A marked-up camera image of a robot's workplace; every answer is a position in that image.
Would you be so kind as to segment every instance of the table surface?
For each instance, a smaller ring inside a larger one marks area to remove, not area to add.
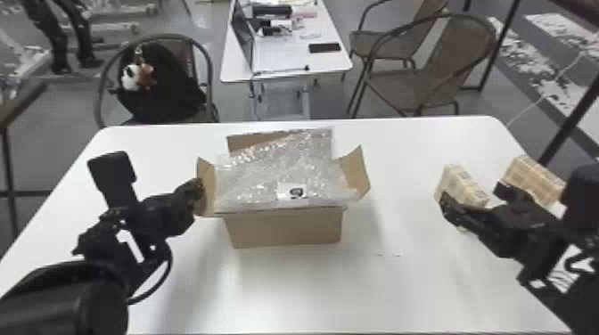
[[[304,68],[304,66],[308,65],[310,71],[282,71],[253,77],[250,65],[246,61],[242,48],[231,28],[230,21],[233,15],[234,3],[235,1],[231,1],[231,8],[227,19],[229,23],[227,23],[225,50],[223,51],[220,70],[220,80],[223,83],[302,78],[322,75],[324,73],[345,72],[351,70],[353,67],[353,63],[332,22],[331,15],[329,15],[324,1],[318,1],[316,5],[318,15],[315,18],[304,19],[305,28],[295,30],[293,35],[288,37],[264,37],[256,39],[256,50],[260,54],[257,57],[262,61],[272,60],[272,69],[296,69]],[[305,40],[301,38],[311,34],[320,34],[320,37]],[[312,43],[335,42],[341,46],[340,52],[310,53],[308,50],[308,45]]]
[[[6,93],[4,103],[0,105],[0,128],[4,129],[10,126],[46,88],[46,83],[42,80],[32,78],[22,81],[15,99],[9,100],[8,93]]]
[[[220,219],[198,217],[169,240],[165,284],[130,308],[131,334],[567,331],[518,284],[516,262],[459,233],[433,199],[446,164],[463,164],[491,192],[523,154],[490,117],[104,129],[6,253],[0,295],[30,270],[69,260],[106,209],[89,159],[126,151],[141,199],[194,177],[198,156],[225,154],[226,135],[302,127],[333,127],[338,155],[363,146],[372,190],[346,212],[341,242],[235,250]]]

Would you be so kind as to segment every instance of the box flap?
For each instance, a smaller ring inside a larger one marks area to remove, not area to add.
[[[366,172],[362,146],[358,146],[349,154],[337,159],[341,163],[341,169],[345,173],[348,186],[355,188],[362,199],[370,191],[370,179]]]
[[[206,196],[195,203],[195,215],[210,217],[214,214],[214,193],[216,190],[214,166],[208,161],[198,158],[197,176],[201,179]]]
[[[301,131],[302,130],[300,129],[293,131],[279,131],[271,133],[230,135],[226,138],[226,142],[229,146],[229,152],[233,152],[249,148],[252,145],[275,141],[291,134],[297,134]]]

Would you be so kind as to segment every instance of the smartphone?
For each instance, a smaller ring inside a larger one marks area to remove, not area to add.
[[[341,51],[339,43],[313,43],[308,45],[310,53],[332,53]]]

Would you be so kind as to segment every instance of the plush toy keychain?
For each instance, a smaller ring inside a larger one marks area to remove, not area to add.
[[[138,45],[135,48],[135,57],[133,63],[123,69],[123,75],[120,78],[123,83],[123,89],[126,91],[139,91],[140,88],[150,90],[158,82],[152,78],[154,67],[145,62],[142,47]]]

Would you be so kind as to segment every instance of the small label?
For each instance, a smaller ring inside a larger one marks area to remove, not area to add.
[[[308,191],[305,184],[279,183],[276,190],[278,200],[306,199]]]

